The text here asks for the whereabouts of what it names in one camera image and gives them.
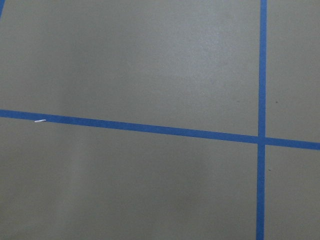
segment floor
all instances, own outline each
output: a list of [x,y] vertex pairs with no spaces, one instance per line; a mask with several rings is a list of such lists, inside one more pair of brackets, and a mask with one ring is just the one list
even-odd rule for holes
[[0,3],[1,239],[320,240],[319,1]]

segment blue floor marking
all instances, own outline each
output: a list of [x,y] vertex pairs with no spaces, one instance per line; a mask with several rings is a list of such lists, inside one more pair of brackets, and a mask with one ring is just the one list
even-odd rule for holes
[[[0,17],[5,0],[0,0]],[[260,1],[258,136],[0,109],[0,117],[257,144],[256,240],[265,235],[266,145],[320,150],[319,142],[266,137],[267,0]]]

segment small white debris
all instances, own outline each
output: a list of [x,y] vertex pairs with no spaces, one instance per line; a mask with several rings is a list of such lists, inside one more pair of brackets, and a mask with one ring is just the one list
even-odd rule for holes
[[35,123],[40,123],[40,122],[45,122],[45,121],[47,121],[47,119],[35,120],[34,122]]

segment white mark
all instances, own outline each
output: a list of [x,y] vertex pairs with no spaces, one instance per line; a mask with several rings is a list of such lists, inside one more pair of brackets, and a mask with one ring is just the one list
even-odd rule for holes
[[45,121],[47,121],[47,119],[35,120],[34,122],[35,123],[40,123],[40,122],[45,122]]

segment vertical blue line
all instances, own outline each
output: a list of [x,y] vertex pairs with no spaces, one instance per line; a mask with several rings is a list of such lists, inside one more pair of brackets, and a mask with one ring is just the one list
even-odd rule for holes
[[256,193],[256,240],[265,238],[267,0],[260,2],[259,103]]
[[2,9],[4,9],[5,1],[6,0],[0,0],[0,18],[1,18]]

